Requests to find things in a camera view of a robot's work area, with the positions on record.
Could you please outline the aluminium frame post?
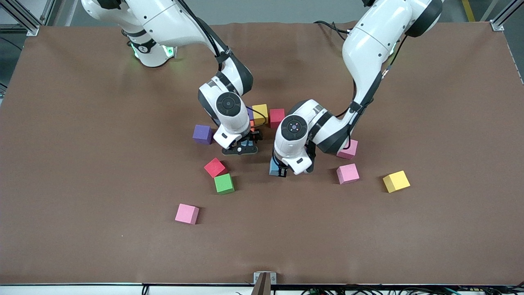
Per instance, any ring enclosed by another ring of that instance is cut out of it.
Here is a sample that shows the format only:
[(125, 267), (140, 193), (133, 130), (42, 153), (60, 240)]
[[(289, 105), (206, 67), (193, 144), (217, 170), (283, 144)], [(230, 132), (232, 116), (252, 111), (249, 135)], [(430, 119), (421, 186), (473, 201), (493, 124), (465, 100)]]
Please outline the aluminium frame post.
[(28, 36), (38, 35), (41, 21), (18, 0), (0, 0), (0, 6), (27, 31)]
[(522, 6), (524, 0), (510, 0), (510, 2), (493, 18), (490, 24), (493, 31), (504, 31), (504, 23)]

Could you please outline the brown table mat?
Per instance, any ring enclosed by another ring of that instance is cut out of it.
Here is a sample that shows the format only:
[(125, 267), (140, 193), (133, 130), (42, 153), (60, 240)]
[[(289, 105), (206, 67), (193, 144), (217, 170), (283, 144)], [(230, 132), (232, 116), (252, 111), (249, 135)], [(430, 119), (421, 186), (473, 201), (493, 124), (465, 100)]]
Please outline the brown table mat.
[[(518, 284), (524, 281), (524, 85), (505, 35), (438, 23), (407, 39), (356, 125), (356, 156), (269, 175), (192, 139), (217, 70), (190, 45), (141, 65), (116, 27), (45, 27), (0, 106), (0, 284)], [(218, 158), (235, 191), (204, 169)], [(340, 185), (337, 168), (360, 180)], [(410, 187), (382, 178), (404, 170)], [(175, 220), (179, 204), (196, 224)]]

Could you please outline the pink foam cube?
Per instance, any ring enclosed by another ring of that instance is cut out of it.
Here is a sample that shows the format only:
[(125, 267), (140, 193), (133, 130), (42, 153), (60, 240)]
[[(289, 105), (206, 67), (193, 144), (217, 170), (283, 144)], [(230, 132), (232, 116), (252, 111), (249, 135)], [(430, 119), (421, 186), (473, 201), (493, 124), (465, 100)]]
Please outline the pink foam cube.
[(340, 185), (356, 182), (361, 179), (356, 164), (354, 163), (339, 166), (336, 172)]
[(186, 224), (196, 224), (199, 214), (199, 208), (197, 206), (179, 204), (176, 212), (176, 222), (183, 222)]
[(337, 157), (343, 159), (353, 159), (356, 155), (358, 144), (359, 142), (357, 140), (348, 140), (348, 142), (346, 142), (346, 145), (338, 151)]

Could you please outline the green foam cube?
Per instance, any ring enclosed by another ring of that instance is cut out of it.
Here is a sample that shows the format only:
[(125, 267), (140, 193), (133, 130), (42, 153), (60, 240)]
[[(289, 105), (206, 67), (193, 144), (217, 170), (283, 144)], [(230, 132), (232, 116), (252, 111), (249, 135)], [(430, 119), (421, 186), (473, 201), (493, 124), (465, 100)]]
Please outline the green foam cube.
[(233, 179), (229, 173), (219, 175), (214, 178), (215, 188), (219, 195), (232, 193), (235, 191)]

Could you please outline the yellow foam cube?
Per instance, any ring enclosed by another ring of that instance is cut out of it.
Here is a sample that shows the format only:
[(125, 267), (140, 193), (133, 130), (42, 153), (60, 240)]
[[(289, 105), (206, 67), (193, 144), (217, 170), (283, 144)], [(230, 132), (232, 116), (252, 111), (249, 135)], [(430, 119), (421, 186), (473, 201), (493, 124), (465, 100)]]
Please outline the yellow foam cube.
[(254, 124), (256, 126), (269, 123), (267, 104), (259, 104), (251, 107), (253, 112)]
[(382, 178), (382, 181), (388, 193), (397, 192), (411, 186), (404, 170), (386, 175)]

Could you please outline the silver table edge bracket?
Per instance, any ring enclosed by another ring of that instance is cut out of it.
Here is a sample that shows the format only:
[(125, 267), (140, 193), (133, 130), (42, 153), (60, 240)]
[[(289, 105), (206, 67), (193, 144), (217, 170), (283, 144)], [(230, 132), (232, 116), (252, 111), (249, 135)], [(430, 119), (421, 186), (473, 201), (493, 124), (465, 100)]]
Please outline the silver table edge bracket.
[(258, 271), (254, 273), (254, 288), (251, 295), (271, 295), (271, 288), (277, 284), (277, 273)]

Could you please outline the red foam cube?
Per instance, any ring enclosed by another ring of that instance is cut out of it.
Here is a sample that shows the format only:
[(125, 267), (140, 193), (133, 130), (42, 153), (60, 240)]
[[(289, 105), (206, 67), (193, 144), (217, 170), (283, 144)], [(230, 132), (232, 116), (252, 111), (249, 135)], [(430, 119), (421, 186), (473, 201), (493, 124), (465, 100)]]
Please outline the red foam cube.
[(228, 174), (228, 170), (225, 165), (216, 157), (208, 162), (208, 164), (204, 166), (204, 169), (208, 175), (212, 177), (212, 179), (216, 178), (217, 176)]
[(269, 110), (269, 126), (276, 129), (282, 120), (285, 118), (285, 109), (270, 109)]

